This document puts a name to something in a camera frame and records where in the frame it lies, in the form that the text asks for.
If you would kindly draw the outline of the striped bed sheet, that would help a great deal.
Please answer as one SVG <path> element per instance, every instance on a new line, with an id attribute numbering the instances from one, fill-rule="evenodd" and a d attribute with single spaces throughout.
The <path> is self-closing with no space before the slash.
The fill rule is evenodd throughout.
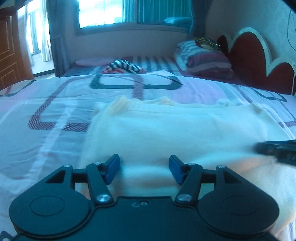
<path id="1" fill-rule="evenodd" d="M 194 76 L 180 69 L 174 58 L 169 57 L 148 57 L 148 56 L 128 56 L 122 57 L 121 59 L 130 61 L 132 64 L 144 68 L 147 73 L 165 71 L 174 75 L 193 77 L 193 78 L 203 78 L 213 81 L 220 81 L 230 84 L 240 84 L 243 85 L 244 82 L 240 80 L 237 75 L 233 75 L 231 79 L 217 78 L 217 77 L 206 77 L 206 76 Z M 78 76 L 78 75 L 88 75 L 101 73 L 105 66 L 93 66 L 93 67 L 81 67 L 77 66 L 75 63 L 70 69 L 63 75 L 68 76 Z"/>

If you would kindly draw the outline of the red black striped garment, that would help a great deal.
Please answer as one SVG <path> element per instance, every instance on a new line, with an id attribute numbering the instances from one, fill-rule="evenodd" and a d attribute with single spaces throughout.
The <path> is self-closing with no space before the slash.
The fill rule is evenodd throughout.
<path id="1" fill-rule="evenodd" d="M 135 64 L 132 64 L 130 61 L 118 59 L 111 62 L 103 70 L 102 74 L 146 74 L 147 71 Z"/>

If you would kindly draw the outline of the red heart-shaped headboard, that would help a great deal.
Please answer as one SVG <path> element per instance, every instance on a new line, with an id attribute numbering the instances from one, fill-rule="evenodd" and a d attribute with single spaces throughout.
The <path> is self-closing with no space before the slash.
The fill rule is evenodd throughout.
<path id="1" fill-rule="evenodd" d="M 223 33 L 217 43 L 245 85 L 295 95 L 295 60 L 289 56 L 273 59 L 267 41 L 257 30 L 246 27 L 234 37 Z"/>

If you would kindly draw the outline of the pastel patterned bed quilt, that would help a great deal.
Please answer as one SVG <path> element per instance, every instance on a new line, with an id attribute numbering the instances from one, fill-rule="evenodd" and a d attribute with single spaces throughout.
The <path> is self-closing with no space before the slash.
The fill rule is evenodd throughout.
<path id="1" fill-rule="evenodd" d="M 78 164 L 96 102 L 117 97 L 178 103 L 260 103 L 295 132 L 295 97 L 272 91 L 184 77 L 166 70 L 148 74 L 74 74 L 26 80 L 1 91 L 1 230 L 15 234 L 11 202 L 63 164 Z"/>

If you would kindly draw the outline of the striped purple pillow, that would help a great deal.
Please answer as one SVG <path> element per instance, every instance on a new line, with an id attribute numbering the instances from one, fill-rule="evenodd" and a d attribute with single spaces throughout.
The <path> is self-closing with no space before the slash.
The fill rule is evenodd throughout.
<path id="1" fill-rule="evenodd" d="M 234 75 L 230 61 L 220 50 L 204 48 L 194 40 L 177 44 L 174 58 L 181 70 L 194 76 L 231 79 Z"/>

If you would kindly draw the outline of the window with teal blinds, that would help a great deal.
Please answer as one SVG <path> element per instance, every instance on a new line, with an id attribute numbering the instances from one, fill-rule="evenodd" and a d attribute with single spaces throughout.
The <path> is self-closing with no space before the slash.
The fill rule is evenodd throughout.
<path id="1" fill-rule="evenodd" d="M 74 1 L 76 35 L 125 31 L 187 32 L 190 1 Z"/>

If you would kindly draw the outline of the cream knitted sweater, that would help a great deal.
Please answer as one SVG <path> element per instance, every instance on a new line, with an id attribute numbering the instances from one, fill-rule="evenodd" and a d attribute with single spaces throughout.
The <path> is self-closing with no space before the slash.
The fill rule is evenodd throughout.
<path id="1" fill-rule="evenodd" d="M 275 199 L 280 216 L 273 235 L 294 240 L 295 167 L 253 150 L 258 142 L 293 139 L 295 134 L 265 104 L 181 104 L 166 97 L 122 96 L 95 104 L 78 167 L 117 154 L 121 169 L 111 185 L 114 196 L 175 196 L 171 155 L 205 169 L 227 166 Z"/>

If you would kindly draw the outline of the grey window curtain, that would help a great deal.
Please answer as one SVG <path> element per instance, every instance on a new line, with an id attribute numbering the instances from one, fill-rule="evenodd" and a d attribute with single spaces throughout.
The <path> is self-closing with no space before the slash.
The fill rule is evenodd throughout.
<path id="1" fill-rule="evenodd" d="M 191 0 L 192 25 L 190 28 L 191 37 L 203 37 L 206 32 L 206 20 L 212 0 Z"/>

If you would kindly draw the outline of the brown wooden door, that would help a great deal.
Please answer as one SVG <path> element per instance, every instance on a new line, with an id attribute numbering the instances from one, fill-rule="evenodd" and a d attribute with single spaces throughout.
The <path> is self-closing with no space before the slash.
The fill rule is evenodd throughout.
<path id="1" fill-rule="evenodd" d="M 1 9 L 1 89 L 34 79 L 26 37 L 19 34 L 18 11 Z"/>

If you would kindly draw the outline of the gold patterned item on pillow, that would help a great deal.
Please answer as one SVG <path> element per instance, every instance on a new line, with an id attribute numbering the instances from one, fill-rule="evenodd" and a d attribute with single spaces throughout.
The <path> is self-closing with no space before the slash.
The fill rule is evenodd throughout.
<path id="1" fill-rule="evenodd" d="M 213 40 L 205 37 L 195 37 L 193 39 L 198 47 L 207 49 L 207 50 L 215 50 L 215 51 L 220 51 L 221 47 L 219 44 L 214 42 Z"/>

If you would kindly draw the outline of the grey curtain by door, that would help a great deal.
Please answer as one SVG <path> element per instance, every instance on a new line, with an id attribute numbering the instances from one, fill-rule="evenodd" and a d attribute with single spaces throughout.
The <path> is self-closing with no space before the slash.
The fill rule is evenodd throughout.
<path id="1" fill-rule="evenodd" d="M 55 68 L 55 75 L 62 77 L 70 68 L 69 53 L 66 46 L 66 1 L 46 1 L 49 21 L 51 52 Z"/>

